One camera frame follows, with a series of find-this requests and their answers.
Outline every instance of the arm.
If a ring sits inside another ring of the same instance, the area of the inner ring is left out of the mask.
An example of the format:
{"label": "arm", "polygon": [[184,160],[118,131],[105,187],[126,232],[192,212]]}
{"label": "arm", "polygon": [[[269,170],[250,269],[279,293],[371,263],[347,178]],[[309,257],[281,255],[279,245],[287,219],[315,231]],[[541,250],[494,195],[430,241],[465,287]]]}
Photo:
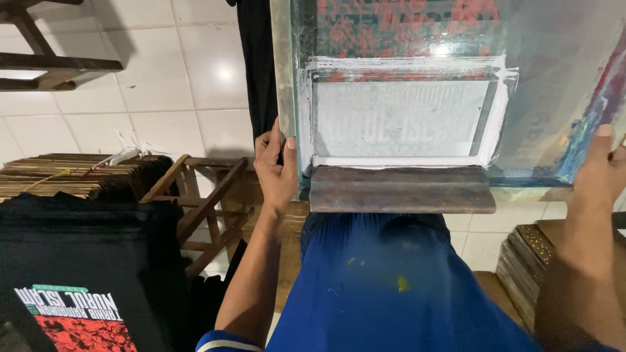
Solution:
{"label": "arm", "polygon": [[612,127],[593,137],[568,201],[565,236],[555,243],[537,301],[535,334],[547,351],[596,340],[626,351],[626,328],[613,281],[613,203],[626,186],[626,148],[613,153]]}
{"label": "arm", "polygon": [[264,203],[215,322],[216,330],[236,334],[261,347],[265,347],[274,314],[280,261],[279,228],[298,188],[295,139],[287,139],[284,166],[277,165],[279,151],[277,118],[272,131],[256,140],[254,167]]}

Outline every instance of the fingernail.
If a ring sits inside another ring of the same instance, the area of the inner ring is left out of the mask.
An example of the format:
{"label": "fingernail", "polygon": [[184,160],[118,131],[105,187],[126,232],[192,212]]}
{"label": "fingernail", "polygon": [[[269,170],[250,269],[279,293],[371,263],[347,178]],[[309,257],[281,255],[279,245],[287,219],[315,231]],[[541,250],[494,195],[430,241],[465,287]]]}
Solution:
{"label": "fingernail", "polygon": [[613,133],[613,126],[609,125],[608,123],[605,123],[604,125],[598,127],[598,130],[595,132],[596,135],[601,137],[608,137],[611,135],[611,133]]}
{"label": "fingernail", "polygon": [[294,137],[287,138],[287,148],[295,149],[295,138]]}

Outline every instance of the white sleeve stripe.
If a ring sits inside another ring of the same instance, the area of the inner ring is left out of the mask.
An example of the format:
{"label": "white sleeve stripe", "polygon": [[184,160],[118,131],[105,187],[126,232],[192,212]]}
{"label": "white sleeve stripe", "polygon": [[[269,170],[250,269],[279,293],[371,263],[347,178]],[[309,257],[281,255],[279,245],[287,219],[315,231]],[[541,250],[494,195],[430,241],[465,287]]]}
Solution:
{"label": "white sleeve stripe", "polygon": [[216,347],[231,347],[231,348],[243,349],[244,351],[263,352],[263,349],[256,347],[252,344],[241,343],[241,342],[231,341],[227,339],[218,339],[215,341],[207,342],[203,344],[202,347],[200,347],[198,351],[196,352],[206,352]]}

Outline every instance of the wooden frame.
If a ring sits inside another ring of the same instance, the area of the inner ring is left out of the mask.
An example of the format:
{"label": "wooden frame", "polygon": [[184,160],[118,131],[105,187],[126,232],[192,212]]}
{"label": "wooden frame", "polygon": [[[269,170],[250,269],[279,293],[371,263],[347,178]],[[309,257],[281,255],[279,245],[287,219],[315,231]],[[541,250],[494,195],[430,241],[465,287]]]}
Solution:
{"label": "wooden frame", "polygon": [[[46,71],[32,80],[0,78],[0,91],[66,91],[76,89],[71,81],[87,72],[119,72],[119,61],[57,56],[33,21],[27,8],[43,0],[0,0],[0,24],[12,23],[33,49],[34,55],[0,53],[0,70]],[[79,5],[83,0],[48,0]]]}
{"label": "wooden frame", "polygon": [[[235,183],[238,177],[243,177],[248,166],[248,159],[220,159],[220,158],[192,158],[185,154],[181,156],[170,167],[165,175],[150,189],[150,191],[140,200],[141,204],[153,200],[177,201],[178,206],[191,208],[179,221],[177,228],[177,238],[181,249],[189,251],[203,252],[185,271],[187,277],[198,276],[204,268],[219,254],[227,245],[238,241],[242,236],[241,228],[254,214],[254,208],[242,203],[241,211],[222,212],[215,210],[217,203],[224,197],[226,192]],[[189,167],[212,167],[230,169],[226,177],[217,184],[213,192],[201,198],[198,194],[193,194],[191,187],[191,176]],[[176,181],[178,176],[182,176],[185,187],[185,197],[173,197],[166,195],[170,186]],[[217,218],[233,218],[234,224],[220,235]],[[189,237],[198,228],[202,221],[206,219],[211,236],[211,243],[188,241]]]}

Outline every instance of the stack of wooden screens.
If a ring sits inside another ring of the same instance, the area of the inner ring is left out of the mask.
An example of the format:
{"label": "stack of wooden screens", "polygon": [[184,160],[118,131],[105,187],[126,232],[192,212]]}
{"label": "stack of wooden screens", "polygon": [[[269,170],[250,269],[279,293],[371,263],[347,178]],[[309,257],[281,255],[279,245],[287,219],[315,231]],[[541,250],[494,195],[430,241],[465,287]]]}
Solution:
{"label": "stack of wooden screens", "polygon": [[[500,248],[496,275],[530,331],[534,330],[539,288],[547,265],[557,255],[554,243],[560,243],[565,236],[564,226],[564,220],[539,220],[533,225],[518,225]],[[625,312],[626,241],[616,230],[614,238],[615,287]]]}
{"label": "stack of wooden screens", "polygon": [[[109,156],[47,154],[5,163],[0,170],[0,202],[24,190],[44,196],[63,191],[86,199],[137,202],[172,166],[168,157],[149,155],[97,168],[85,175]],[[51,178],[32,187],[48,177]]]}

